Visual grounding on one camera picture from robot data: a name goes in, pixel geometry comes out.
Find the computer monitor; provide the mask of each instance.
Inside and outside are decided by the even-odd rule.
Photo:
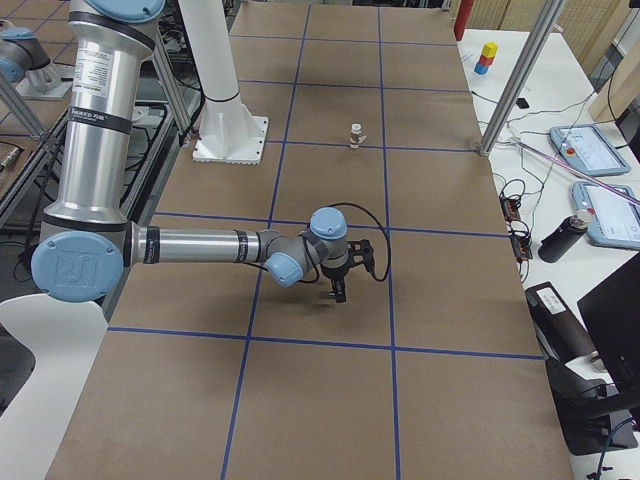
[[[640,254],[578,301],[591,340],[618,391],[585,415],[629,410],[640,422]]]

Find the tablet screen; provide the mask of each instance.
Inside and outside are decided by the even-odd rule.
[[[620,167],[616,156],[592,127],[574,127],[571,131],[562,128],[560,134],[564,143],[576,150],[576,154],[589,170]]]
[[[638,212],[629,202],[601,187],[589,185],[586,189],[605,238],[630,242],[640,241]]]

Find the red block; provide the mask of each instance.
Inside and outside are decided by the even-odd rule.
[[[479,63],[480,63],[480,65],[483,65],[485,67],[489,67],[489,66],[491,66],[493,64],[493,60],[495,58],[496,57],[487,58],[484,55],[480,55]]]

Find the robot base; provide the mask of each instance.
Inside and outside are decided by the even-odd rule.
[[[196,162],[225,162],[257,165],[262,158],[269,119],[254,117],[239,102],[211,105],[200,126],[200,137],[193,151]]]
[[[58,72],[60,73],[60,77],[62,78],[73,78],[75,74],[75,67],[71,67],[68,65],[60,65],[56,64]],[[22,98],[25,100],[62,100],[67,92],[71,89],[73,85],[73,80],[63,80],[60,85],[52,88],[46,93],[42,93],[40,90],[37,90],[32,84],[31,81],[25,77],[22,81],[16,85],[16,91],[20,94]]]

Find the yellow block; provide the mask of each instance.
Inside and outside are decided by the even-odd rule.
[[[488,42],[484,44],[484,47],[482,48],[482,55],[484,55],[485,58],[493,58],[496,56],[496,53],[498,53],[497,43]]]

